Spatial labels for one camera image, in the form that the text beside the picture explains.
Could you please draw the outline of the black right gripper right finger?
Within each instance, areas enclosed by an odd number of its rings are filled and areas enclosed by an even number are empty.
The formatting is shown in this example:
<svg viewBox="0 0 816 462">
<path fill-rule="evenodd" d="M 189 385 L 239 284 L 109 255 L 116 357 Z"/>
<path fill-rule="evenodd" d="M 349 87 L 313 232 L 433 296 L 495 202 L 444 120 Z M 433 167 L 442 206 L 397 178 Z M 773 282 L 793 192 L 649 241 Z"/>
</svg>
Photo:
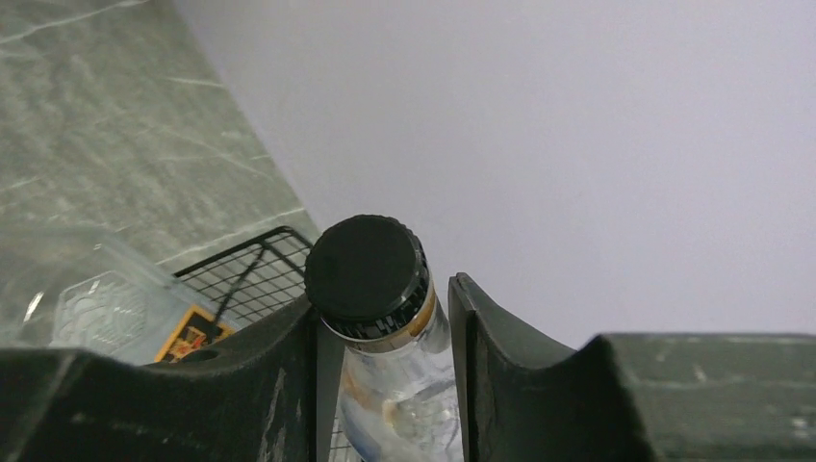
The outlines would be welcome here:
<svg viewBox="0 0 816 462">
<path fill-rule="evenodd" d="M 469 461 L 811 461 L 815 339 L 600 334 L 565 346 L 448 282 Z"/>
</svg>

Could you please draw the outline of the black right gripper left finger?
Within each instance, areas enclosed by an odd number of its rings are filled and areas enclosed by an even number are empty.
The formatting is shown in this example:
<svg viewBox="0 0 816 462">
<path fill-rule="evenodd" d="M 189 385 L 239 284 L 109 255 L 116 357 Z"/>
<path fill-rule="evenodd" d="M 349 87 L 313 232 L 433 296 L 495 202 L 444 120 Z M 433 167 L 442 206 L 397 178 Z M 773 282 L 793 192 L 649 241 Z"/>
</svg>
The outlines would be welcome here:
<svg viewBox="0 0 816 462">
<path fill-rule="evenodd" d="M 5 461 L 324 461 L 342 341 L 305 298 L 176 363 L 1 353 Z"/>
</svg>

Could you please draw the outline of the clear bottle with cork stopper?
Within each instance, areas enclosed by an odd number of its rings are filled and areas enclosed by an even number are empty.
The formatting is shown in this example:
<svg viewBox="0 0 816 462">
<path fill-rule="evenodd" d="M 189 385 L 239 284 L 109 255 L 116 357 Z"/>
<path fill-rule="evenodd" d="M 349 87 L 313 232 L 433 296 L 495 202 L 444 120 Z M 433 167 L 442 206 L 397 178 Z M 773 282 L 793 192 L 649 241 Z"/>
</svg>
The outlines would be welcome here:
<svg viewBox="0 0 816 462">
<path fill-rule="evenodd" d="M 363 461 L 462 461 L 450 325 L 420 239 L 395 218 L 327 228 L 305 292 L 344 343 L 337 418 Z"/>
</svg>

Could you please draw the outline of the clear bottle with black cap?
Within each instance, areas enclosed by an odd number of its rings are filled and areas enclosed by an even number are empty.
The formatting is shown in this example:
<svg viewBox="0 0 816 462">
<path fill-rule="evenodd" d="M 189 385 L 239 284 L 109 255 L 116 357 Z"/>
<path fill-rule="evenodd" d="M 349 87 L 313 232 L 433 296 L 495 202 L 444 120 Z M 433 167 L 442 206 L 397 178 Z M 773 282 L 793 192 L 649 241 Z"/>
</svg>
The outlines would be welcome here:
<svg viewBox="0 0 816 462">
<path fill-rule="evenodd" d="M 245 326 L 99 228 L 1 232 L 1 347 L 174 363 Z"/>
</svg>

